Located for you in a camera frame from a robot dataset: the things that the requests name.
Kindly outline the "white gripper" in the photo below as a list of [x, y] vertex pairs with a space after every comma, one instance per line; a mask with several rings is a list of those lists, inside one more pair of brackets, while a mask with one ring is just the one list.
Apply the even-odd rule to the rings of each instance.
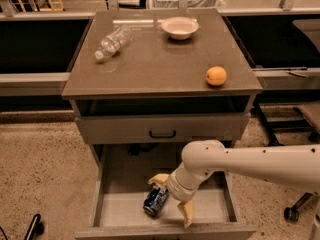
[[194, 219], [194, 201], [191, 200], [199, 186], [212, 175], [209, 169], [191, 170], [181, 162], [170, 174], [157, 174], [148, 180], [149, 184], [156, 184], [169, 190], [170, 195], [182, 201], [178, 209], [184, 217], [184, 227], [188, 228]]

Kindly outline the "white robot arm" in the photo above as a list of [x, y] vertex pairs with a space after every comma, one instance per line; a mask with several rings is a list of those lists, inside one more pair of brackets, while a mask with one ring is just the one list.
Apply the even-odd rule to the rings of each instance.
[[226, 148], [216, 140], [193, 141], [182, 149], [181, 163], [170, 174], [157, 174], [151, 184], [166, 188], [179, 201], [184, 226], [194, 219], [193, 196], [216, 171], [320, 194], [319, 145]]

